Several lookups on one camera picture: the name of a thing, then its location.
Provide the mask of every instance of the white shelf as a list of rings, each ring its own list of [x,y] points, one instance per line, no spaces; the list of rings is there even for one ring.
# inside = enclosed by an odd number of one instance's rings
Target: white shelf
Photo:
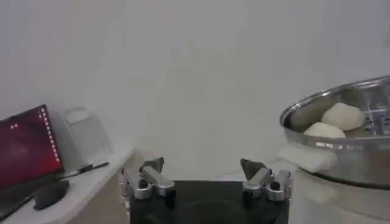
[[[44,210],[36,211],[33,209],[35,202],[31,200],[5,219],[2,224],[64,224],[70,221],[117,173],[133,152],[133,149],[127,149],[109,155],[108,166],[70,178],[71,186],[68,193],[58,203]]]

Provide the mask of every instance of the red screen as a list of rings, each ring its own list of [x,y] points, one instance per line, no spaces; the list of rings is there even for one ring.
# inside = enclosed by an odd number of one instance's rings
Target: red screen
[[[0,122],[0,188],[62,169],[45,105]]]

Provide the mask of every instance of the laptop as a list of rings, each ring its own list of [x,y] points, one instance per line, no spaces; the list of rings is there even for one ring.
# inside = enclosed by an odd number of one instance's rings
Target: laptop
[[[46,105],[0,121],[0,221],[63,173]]]

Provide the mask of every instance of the computer mouse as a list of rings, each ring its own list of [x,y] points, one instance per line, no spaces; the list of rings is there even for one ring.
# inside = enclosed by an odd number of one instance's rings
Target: computer mouse
[[[36,190],[32,196],[35,210],[42,210],[60,201],[69,189],[69,181],[62,180],[51,183]]]

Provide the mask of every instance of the black bolt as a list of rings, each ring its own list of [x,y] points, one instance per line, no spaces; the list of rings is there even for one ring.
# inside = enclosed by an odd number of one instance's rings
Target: black bolt
[[[274,191],[279,191],[280,190],[280,183],[279,182],[276,182],[276,181],[273,181],[271,184],[270,184],[270,187],[272,190]]]
[[[243,192],[243,205],[245,208],[250,208],[252,204],[252,192],[244,191]]]
[[[165,203],[167,207],[173,208],[175,205],[176,191],[174,189],[167,190],[165,195]]]
[[[147,188],[148,185],[149,184],[146,180],[140,180],[138,182],[138,188],[140,188],[140,189],[145,189],[145,188]]]

